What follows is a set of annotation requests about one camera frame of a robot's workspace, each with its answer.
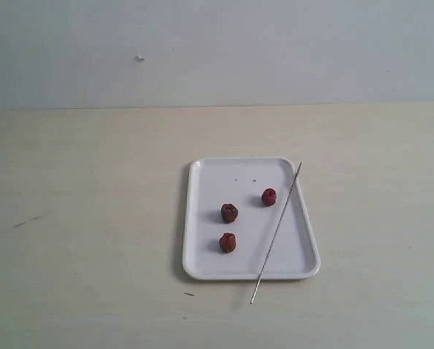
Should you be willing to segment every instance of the wall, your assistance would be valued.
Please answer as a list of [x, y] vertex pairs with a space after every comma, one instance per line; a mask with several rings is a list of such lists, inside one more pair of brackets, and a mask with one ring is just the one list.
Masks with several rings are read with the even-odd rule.
[[391, 100], [434, 100], [434, 0], [0, 0], [0, 108]]

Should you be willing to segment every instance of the needle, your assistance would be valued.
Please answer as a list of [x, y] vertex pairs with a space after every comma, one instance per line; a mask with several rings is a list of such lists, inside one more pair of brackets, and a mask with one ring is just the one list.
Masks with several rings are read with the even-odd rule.
[[291, 193], [292, 193], [292, 189], [294, 188], [294, 184], [296, 184], [297, 175], [299, 174], [299, 171], [301, 170], [301, 165], [302, 165], [302, 162], [299, 163], [299, 167], [297, 167], [296, 174], [294, 175], [294, 179], [293, 179], [292, 184], [291, 184], [291, 189], [289, 189], [288, 198], [286, 199], [286, 203], [284, 204], [284, 208], [283, 208], [283, 211], [281, 213], [280, 220], [278, 221], [278, 225], [276, 226], [276, 229], [275, 229], [275, 234], [273, 235], [272, 242], [270, 244], [270, 247], [268, 248], [267, 256], [265, 257], [265, 261], [263, 263], [262, 270], [260, 271], [259, 279], [257, 280], [257, 285], [255, 285], [254, 293], [252, 294], [250, 304], [252, 304], [254, 302], [255, 294], [257, 293], [257, 289], [259, 288], [260, 280], [262, 279], [262, 274], [263, 274], [263, 271], [265, 269], [265, 265], [267, 264], [268, 258], [270, 256], [270, 252], [272, 252], [273, 242], [275, 242], [275, 237], [276, 237], [276, 234], [278, 233], [278, 229], [280, 228], [281, 220], [283, 219], [284, 212], [286, 211], [286, 208], [288, 207], [289, 198], [291, 197]]

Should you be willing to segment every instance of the tray rim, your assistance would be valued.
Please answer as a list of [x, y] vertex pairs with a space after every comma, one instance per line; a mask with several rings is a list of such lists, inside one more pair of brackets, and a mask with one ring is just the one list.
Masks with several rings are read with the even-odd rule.
[[[184, 227], [184, 234], [183, 234], [183, 244], [182, 244], [182, 267], [184, 271], [195, 280], [200, 281], [230, 281], [230, 280], [257, 280], [258, 274], [200, 274], [193, 271], [193, 269], [189, 266], [188, 263], [188, 256], [185, 253], [186, 247], [188, 245], [188, 226], [190, 222], [190, 197], [192, 193], [192, 181], [193, 181], [193, 173], [195, 167], [197, 167], [197, 164], [202, 161], [206, 160], [212, 160], [212, 161], [224, 161], [224, 160], [231, 160], [231, 161], [238, 161], [238, 160], [264, 160], [264, 159], [277, 159], [285, 161], [286, 163], [291, 166], [293, 174], [296, 173], [296, 166], [294, 163], [289, 160], [288, 158], [285, 158], [283, 156], [239, 156], [239, 157], [210, 157], [210, 158], [199, 158], [195, 161], [193, 161], [189, 165], [189, 176], [188, 176], [188, 190], [186, 193], [186, 214], [185, 214], [185, 227]], [[302, 213], [305, 217], [305, 222], [307, 226], [308, 235], [312, 244], [313, 254], [314, 258], [316, 260], [313, 268], [309, 270], [307, 273], [282, 273], [282, 274], [264, 274], [262, 279], [264, 280], [301, 280], [304, 278], [310, 278], [317, 274], [317, 272], [320, 270], [321, 261], [320, 261], [320, 254], [318, 253], [317, 243], [315, 240], [315, 237], [313, 235], [313, 229], [312, 225], [310, 223], [309, 214], [307, 211], [307, 206], [305, 204], [304, 195], [302, 193], [301, 185], [300, 185], [300, 179], [298, 178], [296, 180], [296, 188], [297, 192], [299, 193], [299, 199], [302, 207]]]

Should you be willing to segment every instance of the beige table surface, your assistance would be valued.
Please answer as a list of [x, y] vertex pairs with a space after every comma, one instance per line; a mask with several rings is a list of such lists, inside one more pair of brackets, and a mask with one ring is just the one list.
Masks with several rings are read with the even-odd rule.
[[[269, 155], [322, 266], [249, 306], [182, 271], [188, 165]], [[434, 103], [0, 112], [0, 348], [434, 348]]]

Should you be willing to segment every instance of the thin metal rod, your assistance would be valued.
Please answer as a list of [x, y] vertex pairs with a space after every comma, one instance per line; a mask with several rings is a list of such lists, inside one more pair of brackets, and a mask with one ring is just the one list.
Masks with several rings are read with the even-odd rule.
[[280, 220], [278, 221], [278, 225], [276, 226], [275, 234], [273, 234], [272, 242], [270, 244], [270, 247], [268, 248], [267, 256], [265, 257], [265, 261], [263, 263], [262, 270], [260, 271], [259, 279], [257, 280], [257, 285], [255, 285], [254, 293], [252, 294], [250, 304], [252, 304], [254, 302], [255, 294], [257, 293], [257, 290], [259, 289], [260, 280], [262, 280], [262, 274], [263, 274], [263, 271], [265, 269], [265, 265], [267, 264], [268, 258], [270, 256], [270, 252], [272, 252], [273, 243], [275, 242], [276, 234], [278, 234], [278, 229], [280, 228], [280, 224], [281, 224], [281, 221], [283, 219], [284, 212], [286, 211], [286, 208], [288, 207], [289, 198], [291, 198], [291, 193], [292, 193], [292, 190], [294, 188], [294, 185], [296, 184], [297, 175], [299, 174], [299, 171], [301, 170], [301, 165], [302, 165], [302, 162], [299, 163], [299, 167], [297, 167], [296, 174], [294, 175], [294, 179], [293, 179], [292, 184], [291, 184], [291, 189], [289, 189], [288, 198], [286, 199], [286, 203], [284, 204], [284, 208], [283, 208], [283, 211], [281, 213]]

